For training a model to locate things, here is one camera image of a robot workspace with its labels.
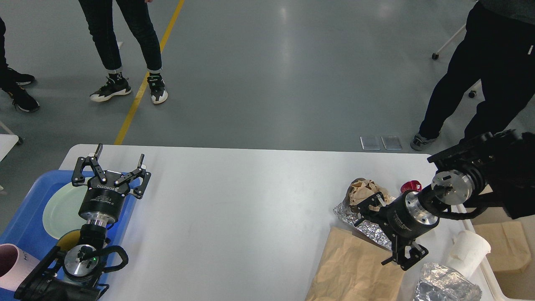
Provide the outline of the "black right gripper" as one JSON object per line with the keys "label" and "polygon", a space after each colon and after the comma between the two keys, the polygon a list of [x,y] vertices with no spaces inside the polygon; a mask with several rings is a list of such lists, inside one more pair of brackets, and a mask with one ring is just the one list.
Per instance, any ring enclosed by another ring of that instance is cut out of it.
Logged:
{"label": "black right gripper", "polygon": [[394,262],[403,271],[409,270],[429,254],[424,246],[415,239],[439,224],[439,217],[431,214],[420,203],[421,192],[405,191],[391,204],[386,204],[382,192],[369,196],[354,204],[358,227],[363,221],[375,223],[391,241],[392,256],[381,262],[387,265]]}

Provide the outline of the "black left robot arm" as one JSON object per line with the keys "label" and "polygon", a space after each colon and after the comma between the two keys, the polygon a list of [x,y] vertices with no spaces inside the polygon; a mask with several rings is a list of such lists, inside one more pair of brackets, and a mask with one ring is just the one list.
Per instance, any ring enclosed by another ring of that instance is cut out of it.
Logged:
{"label": "black left robot arm", "polygon": [[109,289],[101,283],[104,274],[126,267],[126,251],[113,245],[108,231],[122,217],[127,196],[141,199],[151,173],[140,155],[137,167],[123,174],[103,170],[98,159],[103,145],[91,156],[79,157],[71,179],[72,186],[85,186],[78,211],[85,223],[73,246],[55,245],[15,289],[21,301],[97,301]]}

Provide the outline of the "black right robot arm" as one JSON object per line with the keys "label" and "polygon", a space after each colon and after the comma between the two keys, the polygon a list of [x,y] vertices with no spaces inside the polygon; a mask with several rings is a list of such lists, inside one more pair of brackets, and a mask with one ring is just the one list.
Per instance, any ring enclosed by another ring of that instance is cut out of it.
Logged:
{"label": "black right robot arm", "polygon": [[489,207],[501,207],[508,217],[534,214],[534,134],[514,130],[485,133],[428,158],[436,174],[422,191],[409,190],[390,204],[380,204],[377,192],[350,206],[354,227],[365,221],[380,228],[392,255],[382,261],[411,268],[428,250],[416,239],[437,227],[441,219],[473,219]]}

